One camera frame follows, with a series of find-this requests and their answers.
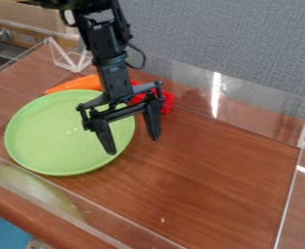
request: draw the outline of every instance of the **green plate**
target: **green plate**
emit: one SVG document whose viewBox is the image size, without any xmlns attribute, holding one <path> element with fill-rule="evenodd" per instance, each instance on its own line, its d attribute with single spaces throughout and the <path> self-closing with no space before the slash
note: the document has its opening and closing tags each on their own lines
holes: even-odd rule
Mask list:
<svg viewBox="0 0 305 249">
<path fill-rule="evenodd" d="M 134 118 L 110 123 L 118 151 L 112 156 L 96 133 L 82 129 L 76 111 L 78 103 L 100 94 L 84 89 L 60 91 L 37 98 L 18 111 L 6 127 L 5 146 L 20 165 L 46 175 L 68 176 L 101 167 L 120 155 L 134 133 Z"/>
</svg>

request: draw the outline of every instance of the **gray fabric wall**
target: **gray fabric wall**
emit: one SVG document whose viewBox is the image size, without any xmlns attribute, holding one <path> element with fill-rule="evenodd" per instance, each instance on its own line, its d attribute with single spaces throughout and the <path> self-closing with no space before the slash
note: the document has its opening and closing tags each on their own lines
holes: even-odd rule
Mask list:
<svg viewBox="0 0 305 249">
<path fill-rule="evenodd" d="M 305 0 L 122 0 L 148 69 L 170 60 L 305 96 Z"/>
</svg>

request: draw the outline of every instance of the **orange object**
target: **orange object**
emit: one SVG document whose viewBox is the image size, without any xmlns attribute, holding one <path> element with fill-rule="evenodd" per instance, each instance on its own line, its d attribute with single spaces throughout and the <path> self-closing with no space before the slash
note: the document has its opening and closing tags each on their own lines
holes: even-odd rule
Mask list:
<svg viewBox="0 0 305 249">
<path fill-rule="evenodd" d="M 66 89 L 94 89 L 102 90 L 101 81 L 98 75 L 88 75 L 69 82 L 65 82 L 56 86 L 54 88 L 46 90 L 44 93 L 49 94 Z"/>
</svg>

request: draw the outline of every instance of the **wooden table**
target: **wooden table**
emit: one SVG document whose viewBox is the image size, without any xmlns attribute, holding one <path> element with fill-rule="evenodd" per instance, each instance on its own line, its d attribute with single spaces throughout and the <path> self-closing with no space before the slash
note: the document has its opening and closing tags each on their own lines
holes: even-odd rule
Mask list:
<svg viewBox="0 0 305 249">
<path fill-rule="evenodd" d="M 0 157 L 8 160 L 5 120 L 50 87 L 46 79 L 68 75 L 49 66 L 48 56 L 44 47 L 0 73 Z M 144 72 L 130 75 L 144 82 L 156 79 Z M 198 90 L 169 80 L 165 86 L 190 92 L 178 105 L 202 106 L 207 112 Z M 298 136 L 293 118 L 233 99 L 222 101 L 243 110 L 223 112 L 229 120 L 289 140 Z M 258 120 L 262 116 L 271 125 Z M 283 119 L 290 125 L 281 125 Z M 80 176 L 46 179 L 186 248 L 273 248 L 299 150 L 178 107 L 164 116 L 158 142 L 150 141 L 142 120 L 136 121 L 132 142 L 109 165 Z M 2 187 L 0 215 L 56 248 L 112 248 Z M 140 242 L 140 248 L 150 248 Z"/>
</svg>

